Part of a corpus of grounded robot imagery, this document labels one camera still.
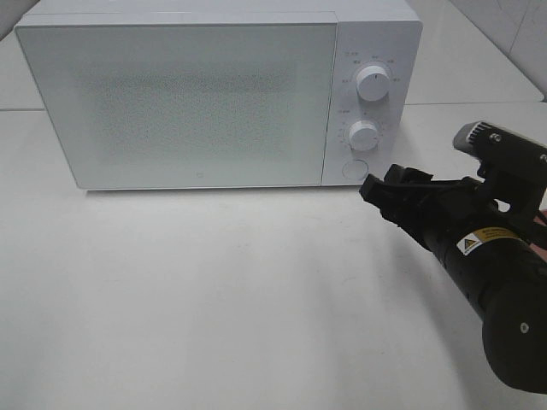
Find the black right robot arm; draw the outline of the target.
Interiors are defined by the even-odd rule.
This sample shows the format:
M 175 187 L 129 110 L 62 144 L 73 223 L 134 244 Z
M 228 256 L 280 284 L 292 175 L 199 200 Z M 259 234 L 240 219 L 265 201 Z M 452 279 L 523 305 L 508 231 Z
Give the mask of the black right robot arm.
M 435 180 L 394 164 L 359 190 L 432 253 L 482 321 L 485 357 L 509 387 L 546 391 L 546 262 L 509 223 L 483 183 Z

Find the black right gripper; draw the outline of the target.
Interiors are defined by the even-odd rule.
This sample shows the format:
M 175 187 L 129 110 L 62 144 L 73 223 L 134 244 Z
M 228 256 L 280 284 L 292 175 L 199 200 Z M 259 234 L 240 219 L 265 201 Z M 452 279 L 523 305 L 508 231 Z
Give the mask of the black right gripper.
M 359 193 L 439 259 L 450 252 L 469 257 L 502 241 L 532 241 L 532 220 L 500 209 L 500 200 L 469 177 L 434 180 L 419 169 L 392 164 L 384 179 L 370 173 Z

